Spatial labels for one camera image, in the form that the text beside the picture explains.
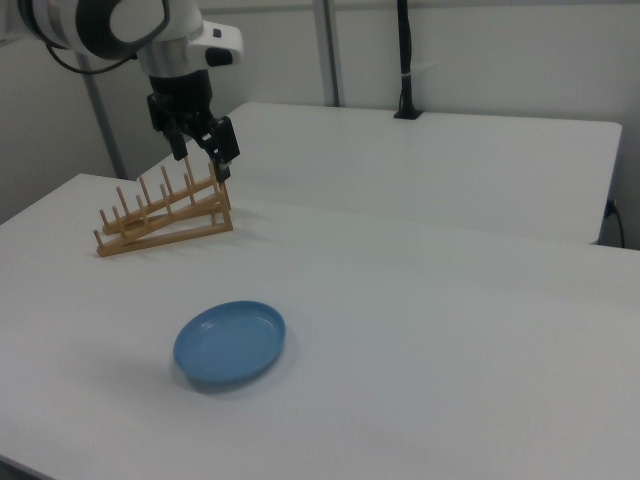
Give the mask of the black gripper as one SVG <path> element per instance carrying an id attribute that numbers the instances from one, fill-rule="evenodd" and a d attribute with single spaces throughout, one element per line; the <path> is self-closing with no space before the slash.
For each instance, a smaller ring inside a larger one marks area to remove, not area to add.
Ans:
<path id="1" fill-rule="evenodd" d="M 148 106 L 153 128 L 168 140 L 176 161 L 188 150 L 184 134 L 196 137 L 196 143 L 213 163 L 218 181 L 226 181 L 231 162 L 240 155 L 232 120 L 214 118 L 210 111 L 212 87 L 205 70 L 163 78 L 150 76 L 152 94 Z"/>

